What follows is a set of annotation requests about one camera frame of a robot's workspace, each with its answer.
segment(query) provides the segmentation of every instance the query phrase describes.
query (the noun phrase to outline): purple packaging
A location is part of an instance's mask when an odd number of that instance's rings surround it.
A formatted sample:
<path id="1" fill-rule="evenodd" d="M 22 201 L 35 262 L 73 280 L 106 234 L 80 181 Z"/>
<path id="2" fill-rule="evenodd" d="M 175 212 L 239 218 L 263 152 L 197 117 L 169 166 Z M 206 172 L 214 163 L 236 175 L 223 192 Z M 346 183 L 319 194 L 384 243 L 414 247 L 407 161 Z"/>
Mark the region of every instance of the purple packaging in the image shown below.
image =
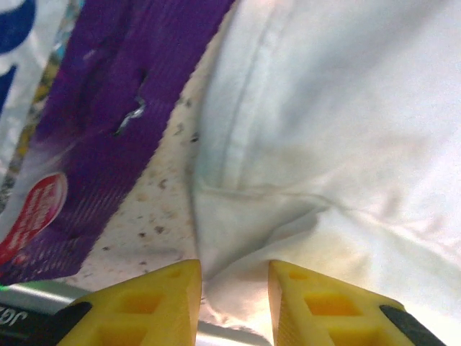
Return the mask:
<path id="1" fill-rule="evenodd" d="M 0 215 L 1 284 L 79 271 L 231 3 L 86 0 Z"/>

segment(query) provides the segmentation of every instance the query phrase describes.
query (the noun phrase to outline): white cloth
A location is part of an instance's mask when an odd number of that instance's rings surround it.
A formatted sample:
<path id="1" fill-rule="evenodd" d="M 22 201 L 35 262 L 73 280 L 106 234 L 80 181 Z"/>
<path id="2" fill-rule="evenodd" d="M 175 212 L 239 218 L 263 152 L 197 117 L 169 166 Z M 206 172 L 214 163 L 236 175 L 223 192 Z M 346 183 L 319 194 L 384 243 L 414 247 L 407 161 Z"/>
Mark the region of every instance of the white cloth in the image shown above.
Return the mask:
<path id="1" fill-rule="evenodd" d="M 242 0 L 203 107 L 205 295 L 272 339 L 267 261 L 461 328 L 461 1 Z"/>

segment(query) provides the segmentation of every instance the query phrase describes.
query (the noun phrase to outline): plastic bag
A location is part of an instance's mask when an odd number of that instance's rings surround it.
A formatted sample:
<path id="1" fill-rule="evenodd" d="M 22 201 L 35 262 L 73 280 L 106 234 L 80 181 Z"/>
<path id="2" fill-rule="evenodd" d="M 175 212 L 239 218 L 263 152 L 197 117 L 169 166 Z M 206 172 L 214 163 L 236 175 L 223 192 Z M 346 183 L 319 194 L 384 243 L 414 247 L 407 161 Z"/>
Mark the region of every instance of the plastic bag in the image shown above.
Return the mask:
<path id="1" fill-rule="evenodd" d="M 18 107 L 10 117 L 18 122 L 16 133 L 22 130 L 22 138 L 32 139 L 21 169 L 14 171 L 14 186 L 5 192 L 7 203 L 0 215 L 1 283 L 79 270 L 157 148 L 182 88 L 230 4 L 86 0 L 32 130 L 24 127 L 26 115 Z M 24 22 L 24 15 L 14 18 L 15 12 L 24 6 L 35 11 L 31 34 L 17 49 L 33 50 L 51 42 L 53 22 L 59 22 L 66 4 L 25 0 L 15 5 L 6 8 L 9 17 L 0 16 Z M 73 2 L 69 9 L 80 5 Z M 61 24 L 57 42 L 65 42 L 61 34 L 69 32 L 74 18 Z M 5 23 L 0 22 L 0 32 Z M 54 51 L 48 65 L 52 69 L 62 45 L 55 45 Z M 26 59 L 27 65 L 45 56 L 32 52 L 29 60 L 22 53 L 16 58 Z M 47 77 L 46 70 L 42 80 Z M 10 95 L 31 88 L 32 82 L 28 76 L 15 77 Z M 18 100 L 10 95 L 0 121 Z M 35 114 L 35 107 L 29 114 Z"/>

